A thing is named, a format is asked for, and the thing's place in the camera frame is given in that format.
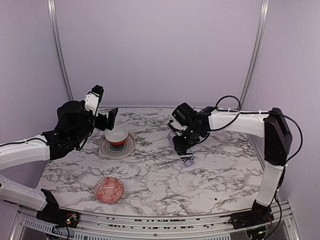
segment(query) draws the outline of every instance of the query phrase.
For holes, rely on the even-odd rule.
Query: red patterned bowl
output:
[[[121,199],[124,194],[124,185],[115,177],[105,177],[100,179],[94,186],[96,199],[105,204],[114,204]]]

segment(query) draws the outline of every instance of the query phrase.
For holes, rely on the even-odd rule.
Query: white bowl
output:
[[[104,137],[112,145],[121,145],[126,141],[128,134],[129,132],[126,128],[115,126],[111,131],[107,130]]]

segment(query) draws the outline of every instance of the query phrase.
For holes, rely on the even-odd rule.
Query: bowl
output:
[[[115,126],[111,131],[106,131],[104,134],[105,139],[112,145],[124,144],[129,131],[122,126]]]
[[[114,204],[121,199],[125,188],[122,182],[115,177],[109,176],[100,179],[94,186],[96,199],[105,204]]]

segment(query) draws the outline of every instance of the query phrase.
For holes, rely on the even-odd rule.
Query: marble surface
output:
[[[122,160],[98,156],[103,131],[82,151],[49,162],[37,188],[51,190],[59,205],[79,211],[131,216],[186,216],[250,208],[263,170],[245,134],[213,132],[192,148],[195,164],[185,167],[167,139],[172,109],[120,108],[116,125],[135,133],[134,153]],[[99,202],[94,186],[116,177],[122,199]]]

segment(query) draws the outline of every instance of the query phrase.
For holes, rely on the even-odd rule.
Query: robotic arm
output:
[[[68,101],[59,107],[58,123],[54,130],[23,141],[0,145],[0,170],[30,162],[63,158],[73,150],[80,151],[95,128],[103,131],[112,130],[118,108],[110,110],[108,117],[98,113],[103,93],[103,87],[96,85],[84,100]],[[64,224],[61,223],[61,219],[70,214],[66,210],[59,209],[50,191],[24,186],[1,174],[0,199],[37,210],[37,218],[55,224]],[[76,220],[78,214],[74,213],[71,217]]]
[[[179,105],[172,113],[176,122],[169,127],[177,132],[173,137],[174,149],[179,155],[207,138],[210,132],[224,129],[264,138],[265,169],[259,193],[251,211],[235,213],[231,223],[235,229],[250,227],[274,219],[271,203],[282,184],[292,134],[279,108],[268,112],[234,111],[206,107],[197,112],[187,103]]]

